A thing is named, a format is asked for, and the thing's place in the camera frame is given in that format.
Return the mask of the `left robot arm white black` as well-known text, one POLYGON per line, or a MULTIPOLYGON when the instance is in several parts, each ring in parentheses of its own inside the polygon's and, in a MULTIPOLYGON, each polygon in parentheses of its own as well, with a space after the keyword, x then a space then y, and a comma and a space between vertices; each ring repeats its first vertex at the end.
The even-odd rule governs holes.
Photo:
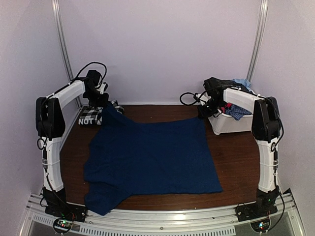
POLYGON ((37 98, 35 103, 37 147, 42 152, 44 171, 43 197, 59 218, 67 218, 71 213, 60 168, 60 148, 65 132, 63 109, 80 96, 88 99, 92 106, 106 106, 109 95, 105 92, 108 84, 104 78, 98 71, 89 70, 85 77, 77 76, 52 94, 37 98))

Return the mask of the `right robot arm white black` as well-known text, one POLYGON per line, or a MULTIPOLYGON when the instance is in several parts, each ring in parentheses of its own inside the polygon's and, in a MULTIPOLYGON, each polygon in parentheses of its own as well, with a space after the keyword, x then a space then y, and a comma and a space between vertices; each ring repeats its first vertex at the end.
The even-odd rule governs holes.
POLYGON ((277 212, 276 198, 280 195, 278 185, 278 143, 282 138, 283 125, 274 97, 263 97, 239 88, 217 88, 194 95, 199 103, 198 112, 208 118, 219 108, 221 102, 237 105, 252 114, 252 134, 259 149, 260 177, 253 204, 238 207, 243 217, 253 214, 264 217, 277 212))

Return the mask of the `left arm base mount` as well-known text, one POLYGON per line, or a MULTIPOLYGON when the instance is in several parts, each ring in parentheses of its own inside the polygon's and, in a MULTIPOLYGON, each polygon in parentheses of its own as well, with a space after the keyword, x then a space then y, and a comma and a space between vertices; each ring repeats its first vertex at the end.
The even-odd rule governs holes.
POLYGON ((67 203, 64 189, 56 192, 44 187, 43 199, 46 202, 45 213, 56 217, 52 227, 58 235, 71 231, 75 222, 85 221, 87 208, 67 203))

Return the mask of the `navy blue garment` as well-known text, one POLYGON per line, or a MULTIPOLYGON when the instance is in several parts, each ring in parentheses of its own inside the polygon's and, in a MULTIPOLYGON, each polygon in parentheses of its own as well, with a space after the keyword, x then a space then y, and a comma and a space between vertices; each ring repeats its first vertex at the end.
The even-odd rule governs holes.
POLYGON ((89 144, 85 206, 106 215, 132 195, 222 191, 203 120, 135 122, 108 104, 89 144))

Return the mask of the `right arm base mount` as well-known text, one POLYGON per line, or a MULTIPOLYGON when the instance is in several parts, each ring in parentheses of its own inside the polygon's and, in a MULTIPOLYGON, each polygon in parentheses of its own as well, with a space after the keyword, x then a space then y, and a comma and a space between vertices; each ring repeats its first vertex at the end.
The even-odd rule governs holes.
POLYGON ((278 193, 259 193, 254 203, 240 203, 235 207, 239 222, 250 220, 251 228, 256 233, 266 233, 271 228, 270 216, 277 213, 276 199, 278 193))

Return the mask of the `black white plaid shirt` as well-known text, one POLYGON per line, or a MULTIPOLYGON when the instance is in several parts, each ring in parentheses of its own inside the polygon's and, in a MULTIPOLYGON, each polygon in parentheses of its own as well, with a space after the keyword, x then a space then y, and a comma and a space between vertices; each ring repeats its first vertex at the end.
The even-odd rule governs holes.
MULTIPOLYGON (((110 101, 113 107, 120 114, 124 114, 125 109, 118 103, 117 100, 110 101)), ((79 125, 102 125, 102 107, 87 106, 83 109, 80 117, 78 118, 79 125)))

